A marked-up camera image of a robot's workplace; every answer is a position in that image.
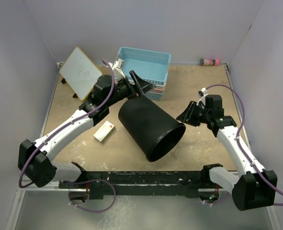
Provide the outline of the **pink perforated basket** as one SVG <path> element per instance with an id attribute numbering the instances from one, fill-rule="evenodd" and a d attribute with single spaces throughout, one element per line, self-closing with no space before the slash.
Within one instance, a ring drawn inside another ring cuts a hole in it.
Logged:
<path id="1" fill-rule="evenodd" d="M 166 89 L 166 83 L 164 85 L 156 85 L 156 87 L 152 90 L 155 93 L 163 93 Z"/>

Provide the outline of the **light blue perforated basket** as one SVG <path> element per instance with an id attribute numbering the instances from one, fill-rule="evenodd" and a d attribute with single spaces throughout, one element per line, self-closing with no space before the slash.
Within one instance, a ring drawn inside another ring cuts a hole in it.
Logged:
<path id="1" fill-rule="evenodd" d="M 171 54 L 152 50 L 121 47 L 114 60 L 120 63 L 124 75 L 132 79 L 129 71 L 133 70 L 142 79 L 158 86 L 166 84 Z"/>

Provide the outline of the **large black plastic bucket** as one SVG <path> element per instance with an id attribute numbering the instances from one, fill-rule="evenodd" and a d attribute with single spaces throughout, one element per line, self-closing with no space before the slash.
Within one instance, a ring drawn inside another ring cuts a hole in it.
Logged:
<path id="1" fill-rule="evenodd" d="M 170 152 L 183 137 L 186 126 L 145 96 L 127 100 L 118 118 L 149 162 Z"/>

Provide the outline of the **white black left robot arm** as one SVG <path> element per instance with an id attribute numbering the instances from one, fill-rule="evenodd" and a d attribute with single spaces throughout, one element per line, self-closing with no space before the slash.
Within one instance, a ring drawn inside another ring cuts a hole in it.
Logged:
<path id="1" fill-rule="evenodd" d="M 61 150 L 83 132 L 91 129 L 109 114 L 109 107 L 124 98 L 136 98 L 155 88 L 132 70 L 133 82 L 127 77 L 114 80 L 113 75 L 102 75 L 94 84 L 87 100 L 59 127 L 47 135 L 31 142 L 20 144 L 18 168 L 37 187 L 51 181 L 70 181 L 76 188 L 86 184 L 84 169 L 75 162 L 56 164 L 53 162 Z"/>

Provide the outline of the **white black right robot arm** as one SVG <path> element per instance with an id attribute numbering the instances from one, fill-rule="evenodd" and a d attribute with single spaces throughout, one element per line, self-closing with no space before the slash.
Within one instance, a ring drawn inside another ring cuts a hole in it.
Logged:
<path id="1" fill-rule="evenodd" d="M 253 156 L 238 133 L 235 120 L 224 114 L 221 96 L 211 94 L 203 96 L 200 102 L 191 101 L 176 119 L 194 127 L 206 124 L 237 169 L 234 175 L 221 164 L 204 166 L 201 182 L 205 187 L 217 184 L 224 188 L 240 211 L 274 204 L 277 175 L 266 170 Z"/>

